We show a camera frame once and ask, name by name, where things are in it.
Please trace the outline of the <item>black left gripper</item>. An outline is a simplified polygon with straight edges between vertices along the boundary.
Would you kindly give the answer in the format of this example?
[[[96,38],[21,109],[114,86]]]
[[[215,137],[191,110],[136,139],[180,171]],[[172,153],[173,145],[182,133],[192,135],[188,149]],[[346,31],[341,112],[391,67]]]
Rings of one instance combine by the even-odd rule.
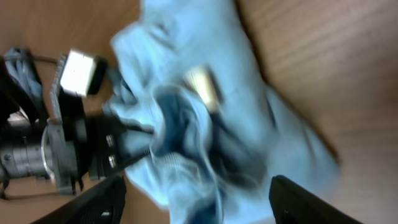
[[[55,181],[57,192],[76,194],[75,184],[84,187],[82,177],[92,180],[116,175],[147,157],[144,150],[133,156],[121,157],[118,136],[127,131],[153,135],[152,129],[138,124],[124,124],[115,115],[85,116],[81,98],[52,90],[50,99],[53,118],[43,132],[44,151],[51,152],[47,172]]]

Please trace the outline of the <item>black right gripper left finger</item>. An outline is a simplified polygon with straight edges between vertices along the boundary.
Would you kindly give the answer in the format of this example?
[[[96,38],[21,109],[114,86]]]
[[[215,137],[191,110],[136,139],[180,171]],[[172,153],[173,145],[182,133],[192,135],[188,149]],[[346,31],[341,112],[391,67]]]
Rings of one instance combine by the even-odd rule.
[[[108,177],[33,224],[119,224],[126,192],[121,176]]]

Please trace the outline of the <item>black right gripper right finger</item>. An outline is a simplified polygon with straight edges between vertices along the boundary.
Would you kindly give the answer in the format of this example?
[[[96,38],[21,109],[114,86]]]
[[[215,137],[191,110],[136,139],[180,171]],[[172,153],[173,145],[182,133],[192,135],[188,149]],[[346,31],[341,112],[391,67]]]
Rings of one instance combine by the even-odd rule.
[[[269,200],[276,224],[360,224],[283,175],[272,178]]]

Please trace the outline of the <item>light blue printed t-shirt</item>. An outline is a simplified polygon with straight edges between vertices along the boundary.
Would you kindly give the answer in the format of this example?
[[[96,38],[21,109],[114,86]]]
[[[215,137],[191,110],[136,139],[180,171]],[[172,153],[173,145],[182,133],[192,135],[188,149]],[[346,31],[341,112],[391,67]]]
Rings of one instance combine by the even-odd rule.
[[[142,1],[111,39],[119,70],[106,114],[153,130],[122,145],[149,155],[128,179],[172,223],[272,216],[271,179],[324,194],[338,165],[313,128],[262,79],[232,1]]]

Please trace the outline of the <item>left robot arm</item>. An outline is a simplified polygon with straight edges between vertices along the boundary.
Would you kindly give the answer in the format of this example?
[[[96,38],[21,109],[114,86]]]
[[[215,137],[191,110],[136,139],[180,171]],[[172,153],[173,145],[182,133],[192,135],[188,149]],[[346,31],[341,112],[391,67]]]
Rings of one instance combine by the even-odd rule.
[[[13,48],[1,56],[1,198],[13,179],[51,181],[60,195],[105,179],[148,156],[129,152],[122,136],[142,133],[112,116],[87,116],[82,100],[99,91],[107,60],[77,49],[59,58]]]

